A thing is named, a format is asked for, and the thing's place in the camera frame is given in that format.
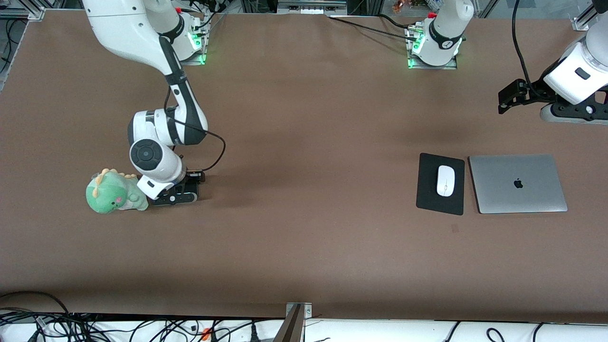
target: table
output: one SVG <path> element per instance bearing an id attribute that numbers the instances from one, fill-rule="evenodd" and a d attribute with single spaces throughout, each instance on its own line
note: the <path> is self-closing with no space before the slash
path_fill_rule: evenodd
<path id="1" fill-rule="evenodd" d="M 566 20 L 518 30 L 533 79 L 579 35 Z M 227 15 L 207 65 L 186 67 L 228 143 L 202 200 L 100 215 L 85 187 L 133 171 L 126 126 L 166 83 L 104 50 L 83 12 L 48 11 L 0 96 L 0 291 L 80 312 L 281 316 L 309 301 L 327 318 L 607 321 L 606 128 L 541 121 L 540 104 L 498 115 L 522 75 L 510 21 L 466 35 L 457 71 L 413 70 L 403 40 L 322 15 Z M 176 151 L 196 168 L 220 148 Z M 418 209 L 421 152 L 552 153 L 568 212 L 480 215 L 469 174 L 463 216 Z"/>

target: laptop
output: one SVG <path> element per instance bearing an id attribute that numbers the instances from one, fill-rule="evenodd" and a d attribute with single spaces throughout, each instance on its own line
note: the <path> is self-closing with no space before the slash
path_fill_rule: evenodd
<path id="1" fill-rule="evenodd" d="M 470 156 L 482 214 L 568 211 L 551 155 Z"/>

